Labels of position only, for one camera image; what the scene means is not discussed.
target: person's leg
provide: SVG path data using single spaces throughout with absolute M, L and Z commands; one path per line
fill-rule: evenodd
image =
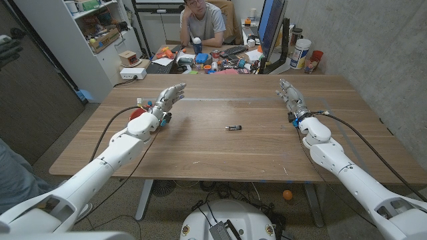
M 0 213 L 53 187 L 33 174 L 22 156 L 0 139 Z

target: wooden table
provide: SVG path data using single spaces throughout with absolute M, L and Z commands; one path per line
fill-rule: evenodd
M 427 183 L 426 172 L 343 77 L 286 75 L 285 78 L 304 94 L 309 109 L 327 109 L 359 130 L 407 182 Z M 75 174 L 88 163 L 113 115 L 135 105 L 137 97 L 144 97 L 145 102 L 154 100 L 163 89 L 187 83 L 185 98 L 171 110 L 171 122 L 160 130 L 132 177 L 322 183 L 302 151 L 296 129 L 288 123 L 285 103 L 275 93 L 280 88 L 279 79 L 277 75 L 148 75 L 143 81 L 116 87 L 49 172 Z M 129 114 L 119 116 L 111 124 L 97 154 L 107 147 L 114 133 L 126 126 Z M 361 168 L 381 183 L 401 184 L 351 130 L 331 118 L 318 118 Z M 243 129 L 225 131 L 228 125 L 241 125 Z M 128 177 L 137 162 L 123 166 L 114 176 Z M 327 181 L 339 182 L 327 170 L 318 169 Z
M 164 47 L 169 47 L 170 49 L 173 49 L 174 47 L 176 47 L 176 45 L 162 45 L 159 50 L 156 53 L 161 52 L 161 49 L 163 49 Z M 213 50 L 217 49 L 220 51 L 229 49 L 230 47 L 233 47 L 231 45 L 222 45 L 222 47 L 208 47 L 208 46 L 203 46 L 203 53 L 211 53 Z M 252 51 L 254 49 L 257 49 L 258 46 L 255 47 L 250 47 L 249 51 Z M 193 46 L 187 46 L 186 48 L 186 53 L 187 54 L 194 54 L 194 49 Z M 249 57 L 245 54 L 245 53 L 240 53 L 237 54 L 238 57 L 242 56 L 245 58 L 246 61 L 249 61 Z M 199 70 L 197 71 L 198 74 L 205 74 L 204 70 Z M 172 69 L 171 73 L 182 73 L 182 71 L 177 71 L 176 69 Z M 323 73 L 320 71 L 320 69 L 316 69 L 314 72 L 312 72 L 310 75 L 322 75 Z M 304 73 L 303 69 L 299 69 L 299 70 L 295 70 L 295 69 L 289 69 L 287 71 L 284 71 L 283 73 L 280 73 L 280 75 L 306 75 L 306 73 Z

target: robotic arm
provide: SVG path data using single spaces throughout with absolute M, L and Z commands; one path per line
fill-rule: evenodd
M 107 180 L 122 165 L 125 165 L 143 150 L 151 139 L 150 132 L 170 120 L 172 105 L 184 98 L 181 83 L 163 90 L 154 106 L 139 117 L 132 119 L 127 127 L 116 133 L 108 148 L 62 186 L 22 202 L 0 216 L 0 233 L 63 233 L 70 230 L 86 203 L 99 191 Z M 54 203 L 49 211 L 38 205 Z
M 354 164 L 331 131 L 308 111 L 304 97 L 290 83 L 280 79 L 276 93 L 290 111 L 288 117 L 301 133 L 312 159 L 333 173 L 371 216 L 385 239 L 427 238 L 427 203 L 389 191 Z

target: white box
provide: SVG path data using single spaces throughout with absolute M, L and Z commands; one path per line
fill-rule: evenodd
M 120 75 L 123 80 L 133 79 L 135 76 L 137 76 L 137 79 L 142 80 L 147 75 L 147 71 L 145 68 L 126 67 L 121 70 Z

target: glasses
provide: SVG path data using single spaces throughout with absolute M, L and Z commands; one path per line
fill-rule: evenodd
M 190 3 L 188 3 L 188 5 L 190 5 L 191 7 L 195 7 L 196 3 L 202 4 L 205 0 L 194 0 Z

